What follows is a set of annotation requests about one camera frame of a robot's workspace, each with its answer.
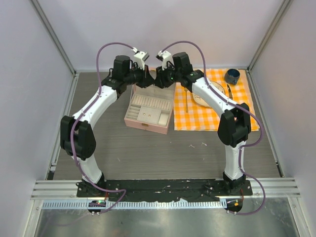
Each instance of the checkered tablecloth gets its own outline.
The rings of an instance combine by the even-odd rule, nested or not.
[[[228,69],[209,69],[206,75],[210,81],[219,83],[228,96],[227,84],[224,75]],[[237,85],[230,85],[233,100],[241,104],[245,102],[254,114],[253,102],[246,77],[245,70],[240,70],[240,78]],[[186,131],[217,131],[220,118],[213,109],[197,104],[192,94],[187,92],[189,112],[186,113],[186,93],[184,88],[177,83],[174,97],[174,130]],[[257,122],[251,118],[251,130],[258,131]]]

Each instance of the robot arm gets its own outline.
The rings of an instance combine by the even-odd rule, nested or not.
[[[155,85],[164,88],[169,87],[174,82],[180,82],[183,87],[201,97],[221,118],[218,136],[225,144],[226,154],[223,178],[228,191],[239,191],[245,182],[245,175],[239,168],[238,155],[240,147],[246,144],[248,134],[251,132],[250,115],[232,106],[231,104],[237,104],[237,102],[225,96],[211,83],[212,90],[209,89],[205,83],[204,73],[200,70],[193,70],[186,53],[174,54],[172,56],[174,65],[168,65],[170,55],[167,51],[158,53],[157,58],[162,61],[162,66],[156,69]],[[225,98],[226,102],[221,100],[214,91]],[[249,111],[249,107],[245,103],[240,106]],[[241,168],[243,168],[243,152],[244,148],[242,147]]]
[[[126,91],[127,85],[136,84],[141,88],[146,88],[154,84],[154,79],[149,74],[148,66],[145,65],[148,53],[138,51],[136,48],[133,51],[135,55],[131,68],[131,60],[128,56],[117,56],[114,60],[111,75],[107,76],[101,83],[101,93],[99,94],[98,90],[81,110],[72,117],[64,116],[61,120],[61,148],[74,158],[70,142],[70,131],[75,120],[88,108],[75,128],[75,131],[77,131],[74,134],[75,149],[83,172],[94,184],[101,188],[105,188],[105,179],[94,157],[96,148],[96,141],[93,135],[94,126],[107,108]],[[96,98],[98,99],[91,106],[92,101]],[[101,193],[101,191],[92,188],[84,176],[82,177],[82,182],[77,185],[81,189],[85,189],[84,192],[89,195],[97,196]]]

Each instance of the pink jewelry box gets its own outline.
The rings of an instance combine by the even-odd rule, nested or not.
[[[173,111],[175,84],[161,89],[133,85],[131,99],[124,118],[128,127],[167,134]]]

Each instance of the mug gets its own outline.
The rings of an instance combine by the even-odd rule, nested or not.
[[[236,69],[229,69],[225,74],[225,82],[236,85],[240,77],[240,72]]]

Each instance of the gray table surface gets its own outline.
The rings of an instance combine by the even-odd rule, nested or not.
[[[96,73],[80,74],[71,115],[86,104],[97,91],[97,86]],[[167,135],[127,127],[124,116],[129,105],[130,91],[131,87],[128,87],[94,127],[97,141],[95,157],[107,179],[222,177],[225,149],[217,132],[174,131],[173,122],[170,123]],[[256,115],[261,120],[254,96],[252,98]],[[258,131],[251,132],[248,144],[258,137]],[[259,178],[279,177],[266,135],[260,144],[245,149],[244,168]],[[54,179],[77,180],[80,177],[74,161],[61,150]]]

